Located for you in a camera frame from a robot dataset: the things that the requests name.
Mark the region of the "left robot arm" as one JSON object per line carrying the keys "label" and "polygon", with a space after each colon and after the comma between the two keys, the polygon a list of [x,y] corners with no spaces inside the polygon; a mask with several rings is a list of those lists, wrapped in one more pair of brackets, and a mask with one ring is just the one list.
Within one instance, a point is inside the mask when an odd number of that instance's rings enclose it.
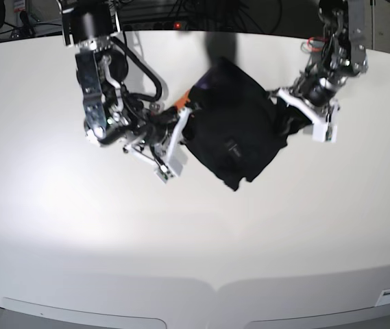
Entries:
{"label": "left robot arm", "polygon": [[363,2],[320,1],[318,9],[324,24],[320,46],[293,85],[274,93],[282,110],[277,127],[284,135],[331,122],[339,109],[336,94],[368,69]]}

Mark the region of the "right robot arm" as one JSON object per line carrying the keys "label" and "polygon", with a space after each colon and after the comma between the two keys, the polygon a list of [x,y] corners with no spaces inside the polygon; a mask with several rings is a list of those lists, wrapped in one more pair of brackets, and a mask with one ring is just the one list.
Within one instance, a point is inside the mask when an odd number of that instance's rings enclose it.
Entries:
{"label": "right robot arm", "polygon": [[[87,139],[123,150],[154,167],[163,180],[181,174],[186,156],[180,146],[192,110],[172,106],[161,110],[158,76],[128,47],[116,1],[59,1],[62,35],[77,47],[77,82],[82,89]],[[135,64],[154,84],[155,93],[131,93],[125,85],[129,64]]]}

